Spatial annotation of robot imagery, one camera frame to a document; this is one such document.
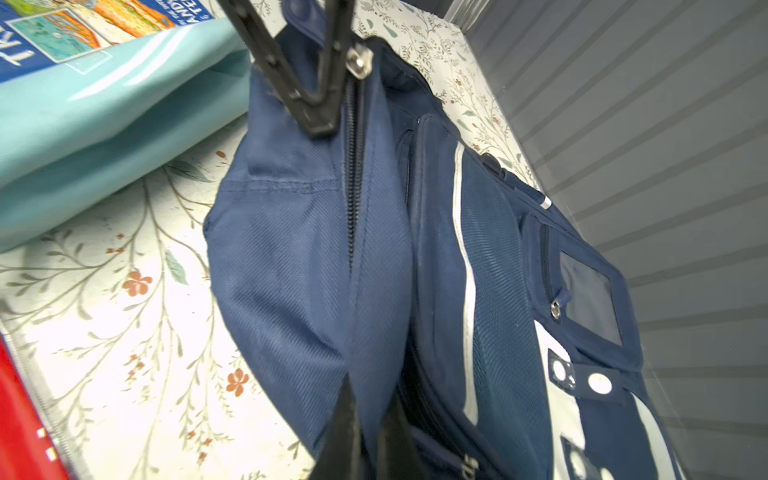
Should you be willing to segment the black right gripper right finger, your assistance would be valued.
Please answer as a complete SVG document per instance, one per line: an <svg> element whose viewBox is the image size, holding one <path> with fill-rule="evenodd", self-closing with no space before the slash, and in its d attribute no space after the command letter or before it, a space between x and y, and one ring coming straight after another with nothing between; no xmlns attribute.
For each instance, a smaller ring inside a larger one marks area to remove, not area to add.
<svg viewBox="0 0 768 480"><path fill-rule="evenodd" d="M401 399L395 394L377 437L377 480L425 480L426 472L413 441Z"/></svg>

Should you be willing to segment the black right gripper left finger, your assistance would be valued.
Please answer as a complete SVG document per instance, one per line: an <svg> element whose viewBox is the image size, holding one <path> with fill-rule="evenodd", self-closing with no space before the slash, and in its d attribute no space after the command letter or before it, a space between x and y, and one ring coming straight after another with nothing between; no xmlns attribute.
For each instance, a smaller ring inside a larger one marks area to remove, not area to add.
<svg viewBox="0 0 768 480"><path fill-rule="evenodd" d="M345 376L326 429L323 448L309 476L310 480L356 480L360 477L361 425L356 398Z"/></svg>

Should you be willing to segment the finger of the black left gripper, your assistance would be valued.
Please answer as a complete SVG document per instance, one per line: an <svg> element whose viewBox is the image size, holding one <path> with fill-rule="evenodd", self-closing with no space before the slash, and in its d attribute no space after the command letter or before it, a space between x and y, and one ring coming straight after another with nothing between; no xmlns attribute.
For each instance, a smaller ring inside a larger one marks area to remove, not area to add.
<svg viewBox="0 0 768 480"><path fill-rule="evenodd" d="M264 22L248 1L221 1L219 3L235 28L256 65L270 81L298 125L308 135L336 133L336 3L327 1L317 14L311 1L286 1L284 5L292 15L319 20L325 28L320 40L321 52L317 67L316 88L309 90L295 73L280 45L267 30Z"/></svg>
<svg viewBox="0 0 768 480"><path fill-rule="evenodd" d="M318 64L318 84L311 127L312 135L332 135L338 130L346 88L347 51L352 41L351 22L355 2L326 1L321 16L322 53Z"/></svg>

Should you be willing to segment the navy blue student backpack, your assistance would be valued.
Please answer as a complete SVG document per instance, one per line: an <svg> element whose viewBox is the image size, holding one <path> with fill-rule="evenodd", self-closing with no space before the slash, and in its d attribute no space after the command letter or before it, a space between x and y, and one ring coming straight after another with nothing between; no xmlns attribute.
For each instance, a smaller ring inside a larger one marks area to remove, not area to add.
<svg viewBox="0 0 768 480"><path fill-rule="evenodd" d="M314 90L323 27L284 3ZM308 135L255 63L204 224L224 323L315 463L348 376L358 479L395 394L426 479L683 478L622 274L385 40L352 32L346 66L338 130Z"/></svg>

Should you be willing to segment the light teal pencil pouch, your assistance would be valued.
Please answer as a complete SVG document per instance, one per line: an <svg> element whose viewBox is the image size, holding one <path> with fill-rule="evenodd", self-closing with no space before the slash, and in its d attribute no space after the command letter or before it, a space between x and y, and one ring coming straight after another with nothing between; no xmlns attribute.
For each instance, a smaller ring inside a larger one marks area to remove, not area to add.
<svg viewBox="0 0 768 480"><path fill-rule="evenodd" d="M240 117L251 59L224 19L1 86L1 247L88 209Z"/></svg>

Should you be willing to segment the blue treehouse storybook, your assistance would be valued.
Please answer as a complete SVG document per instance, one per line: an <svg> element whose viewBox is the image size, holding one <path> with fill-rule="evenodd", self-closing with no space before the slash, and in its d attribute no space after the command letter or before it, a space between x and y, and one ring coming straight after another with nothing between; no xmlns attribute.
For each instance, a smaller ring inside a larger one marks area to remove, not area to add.
<svg viewBox="0 0 768 480"><path fill-rule="evenodd" d="M97 0L1 2L1 81L112 46L214 18L209 1Z"/></svg>

